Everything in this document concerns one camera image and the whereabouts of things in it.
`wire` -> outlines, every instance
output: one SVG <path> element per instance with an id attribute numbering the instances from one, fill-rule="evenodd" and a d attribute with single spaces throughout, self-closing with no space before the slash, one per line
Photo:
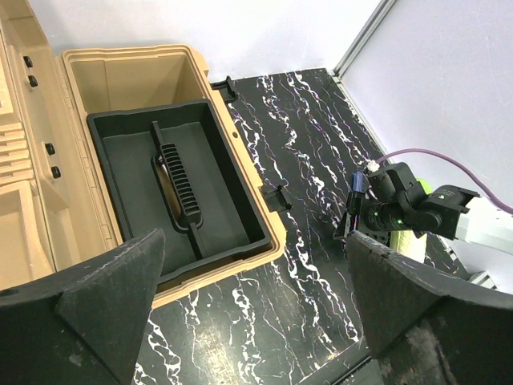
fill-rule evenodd
<path id="1" fill-rule="evenodd" d="M 504 210 L 506 213 L 513 214 L 513 207 L 506 205 L 504 202 L 502 202 L 482 181 L 478 179 L 478 177 L 467 167 L 465 167 L 463 164 L 459 163 L 457 160 L 454 160 L 450 158 L 449 156 L 445 156 L 439 152 L 426 150 L 424 148 L 406 148 L 404 150 L 399 150 L 395 152 L 391 152 L 388 155 L 382 156 L 378 160 L 376 160 L 376 163 L 383 163 L 385 160 L 391 158 L 392 156 L 407 154 L 409 152 L 421 152 L 423 154 L 428 154 L 432 156 L 436 156 L 440 159 L 444 159 L 447 162 L 453 164 L 454 166 L 460 168 L 463 172 L 465 172 L 473 181 L 476 183 L 490 198 L 490 201 L 496 205 L 498 208 Z"/>

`marble surface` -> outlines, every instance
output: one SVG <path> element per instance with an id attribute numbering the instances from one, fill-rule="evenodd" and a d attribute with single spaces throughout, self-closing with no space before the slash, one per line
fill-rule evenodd
<path id="1" fill-rule="evenodd" d="M 153 310 L 133 383 L 332 383 L 367 355 L 331 239 L 354 171 L 380 152 L 326 70 L 236 81 L 229 111 L 267 185 L 282 184 L 285 255 Z M 435 238 L 426 263 L 464 269 Z"/>

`beige toolbox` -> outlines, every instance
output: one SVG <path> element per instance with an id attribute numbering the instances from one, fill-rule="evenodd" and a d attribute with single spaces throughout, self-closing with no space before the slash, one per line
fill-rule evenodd
<path id="1" fill-rule="evenodd" d="M 26 0 L 0 0 L 0 290 L 123 243 L 87 124 L 90 114 L 209 100 L 269 234 L 255 255 L 227 257 L 161 282 L 158 307 L 281 256 L 285 228 L 200 54 L 185 45 L 52 56 Z"/>

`toolbox latch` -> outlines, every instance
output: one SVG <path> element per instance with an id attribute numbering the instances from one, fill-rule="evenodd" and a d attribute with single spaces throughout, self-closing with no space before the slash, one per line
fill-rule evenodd
<path id="1" fill-rule="evenodd" d="M 212 90 L 217 90 L 221 93 L 224 104 L 230 104 L 239 99 L 239 93 L 235 90 L 233 80 L 229 76 L 221 82 L 210 83 L 210 87 L 212 87 Z"/>
<path id="2" fill-rule="evenodd" d="M 284 211 L 289 211 L 292 208 L 292 204 L 287 200 L 283 186 L 280 184 L 274 190 L 263 191 L 262 196 L 264 197 L 265 203 L 267 203 L 267 207 L 271 213 L 274 211 L 283 213 Z"/>

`robotic arm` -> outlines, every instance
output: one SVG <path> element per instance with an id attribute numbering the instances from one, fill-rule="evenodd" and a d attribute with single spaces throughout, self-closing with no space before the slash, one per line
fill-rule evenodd
<path id="1" fill-rule="evenodd" d="M 444 185 L 426 194 L 405 163 L 381 167 L 367 180 L 373 197 L 355 173 L 339 235 L 360 225 L 371 232 L 411 229 L 417 237 L 429 232 L 513 253 L 513 216 L 478 193 Z"/>

